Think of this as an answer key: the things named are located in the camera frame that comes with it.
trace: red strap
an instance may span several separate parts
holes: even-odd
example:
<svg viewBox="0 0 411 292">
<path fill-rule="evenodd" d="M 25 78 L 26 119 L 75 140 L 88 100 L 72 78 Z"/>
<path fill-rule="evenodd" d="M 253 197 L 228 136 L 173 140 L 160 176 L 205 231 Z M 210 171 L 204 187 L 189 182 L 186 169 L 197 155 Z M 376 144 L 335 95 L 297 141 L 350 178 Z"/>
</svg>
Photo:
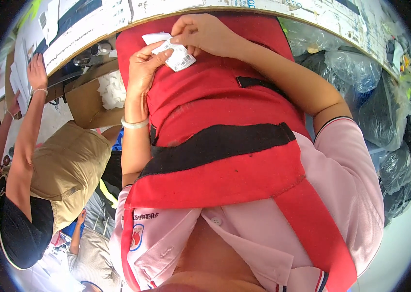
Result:
<svg viewBox="0 0 411 292">
<path fill-rule="evenodd" d="M 345 292 L 357 279 L 350 251 L 332 216 L 306 178 L 274 198 L 313 265 L 329 272 L 330 292 Z"/>
</svg>

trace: bracelet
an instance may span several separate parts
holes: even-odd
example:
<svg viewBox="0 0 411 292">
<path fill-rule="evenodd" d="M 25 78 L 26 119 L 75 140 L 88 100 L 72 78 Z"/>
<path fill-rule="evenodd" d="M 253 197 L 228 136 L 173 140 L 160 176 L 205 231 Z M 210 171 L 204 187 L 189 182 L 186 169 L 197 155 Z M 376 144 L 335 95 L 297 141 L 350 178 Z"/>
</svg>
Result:
<svg viewBox="0 0 411 292">
<path fill-rule="evenodd" d="M 140 123 L 128 123 L 125 119 L 124 116 L 121 118 L 121 125 L 123 125 L 123 127 L 127 128 L 127 129 L 140 129 L 145 127 L 146 125 L 149 124 L 149 118 L 147 118 L 146 120 L 140 122 Z"/>
<path fill-rule="evenodd" d="M 39 91 L 39 90 L 42 90 L 42 91 L 45 91 L 45 96 L 47 96 L 48 95 L 48 90 L 46 89 L 46 88 L 37 88 L 37 89 L 34 89 L 34 93 L 32 94 L 32 95 L 34 95 L 35 94 L 35 92 L 37 92 L 37 91 Z"/>
</svg>

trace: striped sleeve trim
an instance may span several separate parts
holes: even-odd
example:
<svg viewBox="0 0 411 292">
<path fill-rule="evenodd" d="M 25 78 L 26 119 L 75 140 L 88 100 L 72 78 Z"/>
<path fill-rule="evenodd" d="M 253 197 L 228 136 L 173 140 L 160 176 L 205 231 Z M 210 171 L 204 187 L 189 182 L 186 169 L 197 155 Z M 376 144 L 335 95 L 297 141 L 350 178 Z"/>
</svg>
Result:
<svg viewBox="0 0 411 292">
<path fill-rule="evenodd" d="M 315 141 L 317 140 L 317 138 L 319 137 L 320 133 L 321 133 L 328 125 L 330 125 L 331 123 L 333 123 L 333 122 L 335 122 L 335 121 L 337 121 L 337 120 L 350 120 L 350 121 L 352 121 L 353 123 L 356 124 L 356 122 L 355 122 L 353 119 L 351 119 L 350 117 L 347 117 L 347 116 L 339 116 L 339 117 L 333 118 L 333 119 L 327 121 L 327 122 L 325 123 L 325 125 L 322 126 L 322 128 L 319 130 L 319 133 L 317 133 L 317 135 L 315 136 L 314 143 L 315 143 Z"/>
</svg>

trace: barcode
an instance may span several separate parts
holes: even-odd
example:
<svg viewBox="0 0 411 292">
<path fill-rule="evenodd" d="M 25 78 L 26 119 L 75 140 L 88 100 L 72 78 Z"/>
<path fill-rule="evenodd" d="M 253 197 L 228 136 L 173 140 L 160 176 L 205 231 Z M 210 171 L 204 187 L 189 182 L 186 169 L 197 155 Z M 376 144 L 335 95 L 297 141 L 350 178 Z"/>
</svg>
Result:
<svg viewBox="0 0 411 292">
<path fill-rule="evenodd" d="M 121 8 L 120 10 L 117 10 L 113 16 L 120 15 L 120 14 L 122 14 L 123 12 L 124 12 L 124 9 Z"/>
<path fill-rule="evenodd" d="M 181 62 L 181 64 L 179 64 L 179 66 L 184 66 L 187 63 L 189 63 L 191 61 L 191 55 L 187 55 L 184 57 L 184 61 Z"/>
</svg>

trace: label sticker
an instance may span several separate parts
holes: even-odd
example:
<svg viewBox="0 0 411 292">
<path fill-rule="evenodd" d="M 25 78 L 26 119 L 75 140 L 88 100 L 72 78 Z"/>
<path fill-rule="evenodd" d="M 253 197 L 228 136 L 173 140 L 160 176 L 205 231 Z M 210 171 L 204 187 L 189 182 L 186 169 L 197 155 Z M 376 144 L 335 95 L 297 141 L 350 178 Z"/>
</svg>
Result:
<svg viewBox="0 0 411 292">
<path fill-rule="evenodd" d="M 173 69 L 173 71 L 178 72 L 189 66 L 191 66 L 196 58 L 188 54 L 188 50 L 181 44 L 172 44 L 170 39 L 167 39 L 160 47 L 152 51 L 154 54 L 159 54 L 165 50 L 173 49 L 174 52 L 170 58 L 166 61 L 166 64 Z"/>
</svg>

